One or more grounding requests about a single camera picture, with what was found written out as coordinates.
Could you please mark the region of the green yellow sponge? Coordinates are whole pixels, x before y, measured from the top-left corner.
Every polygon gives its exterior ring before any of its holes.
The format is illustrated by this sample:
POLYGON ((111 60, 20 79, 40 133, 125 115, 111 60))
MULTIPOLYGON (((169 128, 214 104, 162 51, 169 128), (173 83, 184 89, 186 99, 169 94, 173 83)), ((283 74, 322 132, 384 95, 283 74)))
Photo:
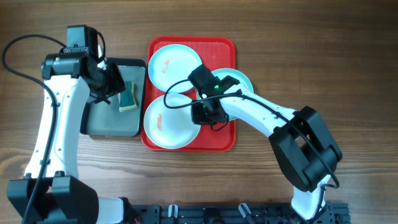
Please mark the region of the green yellow sponge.
POLYGON ((137 108, 137 102, 134 95, 134 83, 132 81, 126 81, 125 86, 126 89, 118 94, 120 112, 137 108))

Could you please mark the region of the white plate front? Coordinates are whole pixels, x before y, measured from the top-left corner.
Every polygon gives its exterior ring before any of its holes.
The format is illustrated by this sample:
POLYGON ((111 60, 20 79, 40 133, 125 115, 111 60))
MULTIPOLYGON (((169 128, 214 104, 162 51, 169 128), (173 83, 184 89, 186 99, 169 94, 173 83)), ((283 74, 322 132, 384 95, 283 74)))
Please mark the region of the white plate front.
POLYGON ((190 144, 199 134, 201 126, 192 121, 189 107, 176 106, 190 103, 191 98, 169 93, 156 98, 144 114, 144 130, 147 137, 165 149, 179 149, 190 144))

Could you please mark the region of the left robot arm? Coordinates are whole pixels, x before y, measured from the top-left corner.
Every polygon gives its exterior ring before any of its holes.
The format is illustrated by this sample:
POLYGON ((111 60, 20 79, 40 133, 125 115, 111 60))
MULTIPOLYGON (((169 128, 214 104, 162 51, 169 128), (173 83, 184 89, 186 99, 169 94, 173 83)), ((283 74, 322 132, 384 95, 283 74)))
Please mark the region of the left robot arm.
POLYGON ((125 197, 99 197, 78 178, 77 149, 88 103, 108 102, 125 90, 117 66, 104 68, 102 33, 77 25, 67 41, 46 57, 37 83, 44 108, 37 142, 22 179, 11 180, 7 197, 24 223, 139 223, 125 197))

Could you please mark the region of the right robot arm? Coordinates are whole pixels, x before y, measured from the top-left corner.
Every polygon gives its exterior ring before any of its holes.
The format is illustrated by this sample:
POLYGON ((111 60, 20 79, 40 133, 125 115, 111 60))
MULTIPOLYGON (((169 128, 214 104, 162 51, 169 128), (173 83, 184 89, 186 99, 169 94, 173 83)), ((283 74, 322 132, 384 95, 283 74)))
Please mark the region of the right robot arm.
POLYGON ((204 65, 194 69, 188 81, 200 96, 191 104, 193 123, 226 124, 234 116, 264 134, 282 173, 294 186, 292 208, 306 221, 316 219, 325 206, 328 181, 335 182, 335 189, 340 186, 334 172, 343 157, 319 113, 309 106, 299 111, 279 106, 231 76, 214 76, 204 65))

